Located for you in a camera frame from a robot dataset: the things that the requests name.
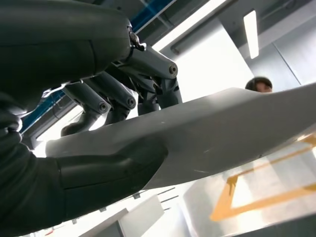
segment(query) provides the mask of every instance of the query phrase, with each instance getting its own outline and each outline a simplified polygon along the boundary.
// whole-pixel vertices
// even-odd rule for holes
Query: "ceiling light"
[[[253,59],[259,55],[258,32],[256,29],[256,14],[255,10],[244,17],[246,36],[247,38],[250,58]]]
[[[158,42],[154,44],[152,48],[155,51],[161,51],[161,49],[167,46],[168,44],[173,42],[173,40],[178,38],[179,36],[185,33],[189,28],[195,25],[196,23],[201,21],[201,19],[207,16],[208,14],[216,10],[219,6],[225,2],[226,0],[210,0],[207,3],[203,5],[198,11],[189,16],[186,20],[182,22],[179,26],[174,28]]]

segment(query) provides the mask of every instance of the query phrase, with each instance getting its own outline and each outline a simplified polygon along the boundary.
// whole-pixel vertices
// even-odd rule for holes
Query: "white curved object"
[[[46,154],[110,155],[139,138],[155,136],[169,155],[145,189],[176,185],[253,161],[311,132],[316,123],[314,101],[316,83],[268,94],[231,88],[50,141]]]

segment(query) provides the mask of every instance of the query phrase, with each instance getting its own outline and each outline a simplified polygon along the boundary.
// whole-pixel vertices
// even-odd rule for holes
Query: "yellow frame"
[[[230,218],[230,217],[239,215],[239,214],[247,212],[247,211],[268,207],[268,206],[275,205],[277,203],[288,201],[291,199],[295,199],[295,198],[302,197],[305,195],[309,195],[309,194],[316,192],[316,183],[314,183],[311,185],[300,187],[296,190],[275,195],[270,198],[268,197],[268,198],[265,198],[262,200],[254,201],[254,202],[249,203],[244,206],[232,208],[232,202],[234,197],[234,193],[235,193],[237,181],[238,180],[239,176],[254,172],[255,170],[262,169],[264,167],[269,166],[271,164],[278,163],[278,162],[284,161],[286,159],[295,157],[295,156],[300,155],[305,152],[311,151],[314,147],[316,147],[316,138],[314,135],[306,137],[305,139],[302,139],[300,142],[309,143],[311,144],[311,146],[308,148],[301,149],[299,151],[293,152],[287,156],[281,157],[279,159],[276,159],[269,163],[259,165],[259,166],[254,167],[252,169],[241,172],[237,175],[229,177],[223,191],[220,195],[219,201],[214,208],[213,212],[210,216],[210,219],[212,221],[222,221],[226,218]]]

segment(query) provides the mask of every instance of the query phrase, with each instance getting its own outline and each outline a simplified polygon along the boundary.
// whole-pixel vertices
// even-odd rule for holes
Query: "blue beam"
[[[20,132],[23,133],[26,131],[27,129],[40,119],[41,116],[43,116],[44,113],[54,106],[56,102],[59,101],[60,99],[64,96],[65,94],[61,90],[52,93],[48,98],[36,107],[36,109],[35,109],[33,112],[26,117],[23,120],[23,125]]]
[[[170,2],[172,2],[172,0],[152,0],[151,2],[148,3],[147,7],[144,7],[142,11],[131,19],[130,23],[133,26],[133,30],[137,32]],[[61,99],[63,96],[65,96],[63,92],[57,91],[47,98],[41,104],[38,105],[35,110],[25,118],[23,121],[23,126],[20,132],[23,133],[26,131],[37,120],[43,116],[44,113],[53,107],[56,101]]]

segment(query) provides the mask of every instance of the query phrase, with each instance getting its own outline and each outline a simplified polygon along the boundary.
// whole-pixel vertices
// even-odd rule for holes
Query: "white wall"
[[[218,19],[201,31],[207,33],[175,60],[184,102],[230,87],[244,88],[253,78],[250,68]]]

